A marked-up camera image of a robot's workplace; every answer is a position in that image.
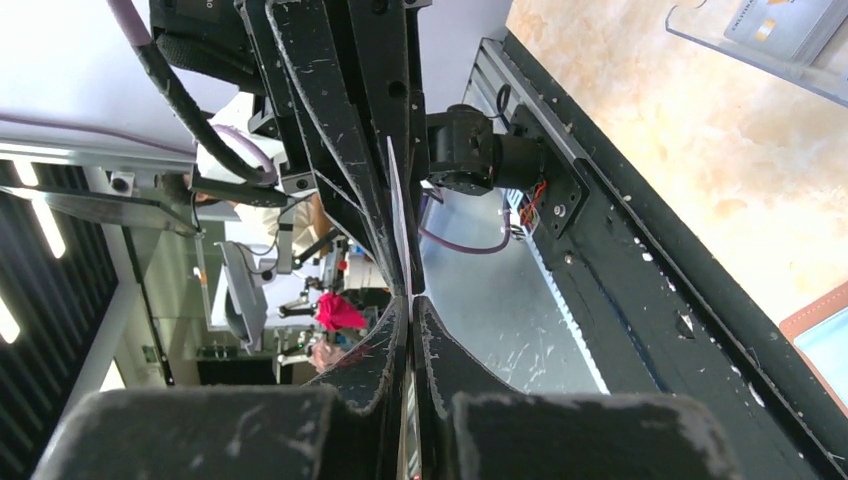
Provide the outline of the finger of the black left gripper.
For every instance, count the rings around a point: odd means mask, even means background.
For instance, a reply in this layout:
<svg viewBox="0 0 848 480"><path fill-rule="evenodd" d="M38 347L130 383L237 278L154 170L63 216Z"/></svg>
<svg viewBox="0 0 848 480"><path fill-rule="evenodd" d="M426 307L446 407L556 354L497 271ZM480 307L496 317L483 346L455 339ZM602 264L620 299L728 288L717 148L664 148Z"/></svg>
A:
<svg viewBox="0 0 848 480"><path fill-rule="evenodd" d="M427 162L417 1L239 1L274 110L297 122L323 209L396 295L424 291Z"/></svg>

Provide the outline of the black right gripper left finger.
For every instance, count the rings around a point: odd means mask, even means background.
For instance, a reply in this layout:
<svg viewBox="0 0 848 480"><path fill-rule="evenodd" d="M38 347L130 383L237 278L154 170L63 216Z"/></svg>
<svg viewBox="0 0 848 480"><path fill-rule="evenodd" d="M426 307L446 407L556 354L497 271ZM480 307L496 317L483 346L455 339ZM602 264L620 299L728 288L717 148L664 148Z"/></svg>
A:
<svg viewBox="0 0 848 480"><path fill-rule="evenodd" d="M38 479L399 479L409 302L302 386L95 393L60 423Z"/></svg>

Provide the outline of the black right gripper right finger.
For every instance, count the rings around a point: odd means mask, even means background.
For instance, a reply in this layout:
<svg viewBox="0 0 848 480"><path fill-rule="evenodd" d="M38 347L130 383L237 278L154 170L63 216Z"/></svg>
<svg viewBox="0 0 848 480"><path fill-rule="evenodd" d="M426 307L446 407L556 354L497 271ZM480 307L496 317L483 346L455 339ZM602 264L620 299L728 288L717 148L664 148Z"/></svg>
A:
<svg viewBox="0 0 848 480"><path fill-rule="evenodd" d="M525 394L412 306L426 479L739 479L715 417L663 394Z"/></svg>

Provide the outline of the clear plastic card box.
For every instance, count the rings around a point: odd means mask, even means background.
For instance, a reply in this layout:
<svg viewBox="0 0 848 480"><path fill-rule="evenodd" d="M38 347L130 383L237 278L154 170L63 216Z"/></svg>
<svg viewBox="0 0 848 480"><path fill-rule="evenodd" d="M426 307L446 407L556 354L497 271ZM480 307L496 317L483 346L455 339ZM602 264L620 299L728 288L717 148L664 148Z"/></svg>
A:
<svg viewBox="0 0 848 480"><path fill-rule="evenodd" d="M838 0L678 3L665 30L847 105L847 3Z"/></svg>

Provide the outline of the silver credit cards stack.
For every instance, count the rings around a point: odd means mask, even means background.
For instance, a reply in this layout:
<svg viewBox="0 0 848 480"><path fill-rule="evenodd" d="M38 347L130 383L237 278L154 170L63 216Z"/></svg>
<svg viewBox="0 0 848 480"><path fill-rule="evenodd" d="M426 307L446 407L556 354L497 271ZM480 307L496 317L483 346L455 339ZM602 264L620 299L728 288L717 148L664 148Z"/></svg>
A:
<svg viewBox="0 0 848 480"><path fill-rule="evenodd" d="M723 36L777 60L808 65L846 18L845 1L743 1Z"/></svg>

